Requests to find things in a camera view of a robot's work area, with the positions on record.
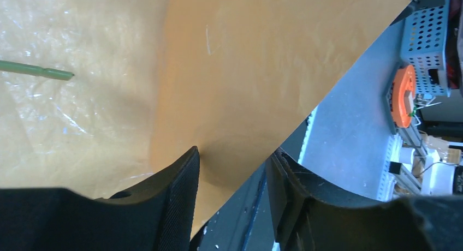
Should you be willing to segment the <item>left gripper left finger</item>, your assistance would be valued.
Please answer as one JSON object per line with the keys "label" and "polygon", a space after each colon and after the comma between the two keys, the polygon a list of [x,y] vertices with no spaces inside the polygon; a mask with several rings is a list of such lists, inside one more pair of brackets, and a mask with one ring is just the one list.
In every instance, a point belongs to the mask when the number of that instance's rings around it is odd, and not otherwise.
{"label": "left gripper left finger", "polygon": [[178,160],[110,198],[65,188],[1,190],[1,250],[188,250],[200,156]]}

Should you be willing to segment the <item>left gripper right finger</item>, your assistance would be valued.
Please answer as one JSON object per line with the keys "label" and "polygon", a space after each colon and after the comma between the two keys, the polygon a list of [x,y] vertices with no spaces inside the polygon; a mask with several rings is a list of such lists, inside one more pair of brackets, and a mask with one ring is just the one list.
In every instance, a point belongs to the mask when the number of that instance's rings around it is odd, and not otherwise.
{"label": "left gripper right finger", "polygon": [[377,201],[332,184],[282,150],[265,167],[281,250],[462,250],[461,196]]}

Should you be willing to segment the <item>orange yellow wrapping paper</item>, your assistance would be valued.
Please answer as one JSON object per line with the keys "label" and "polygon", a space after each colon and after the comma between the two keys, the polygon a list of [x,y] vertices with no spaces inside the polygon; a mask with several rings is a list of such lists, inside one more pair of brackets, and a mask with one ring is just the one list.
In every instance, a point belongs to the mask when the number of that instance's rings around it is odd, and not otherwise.
{"label": "orange yellow wrapping paper", "polygon": [[107,198],[192,146],[197,232],[409,0],[1,0],[1,187]]}

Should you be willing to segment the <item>orange paper bouquet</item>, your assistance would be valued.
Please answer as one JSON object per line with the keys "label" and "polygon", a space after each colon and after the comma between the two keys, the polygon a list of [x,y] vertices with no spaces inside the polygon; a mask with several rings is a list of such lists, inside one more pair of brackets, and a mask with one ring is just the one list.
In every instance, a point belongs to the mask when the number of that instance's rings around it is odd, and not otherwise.
{"label": "orange paper bouquet", "polygon": [[43,68],[36,65],[22,64],[9,61],[1,61],[1,71],[40,76],[48,79],[63,81],[69,81],[74,77],[74,73],[69,71],[62,71],[52,68]]}

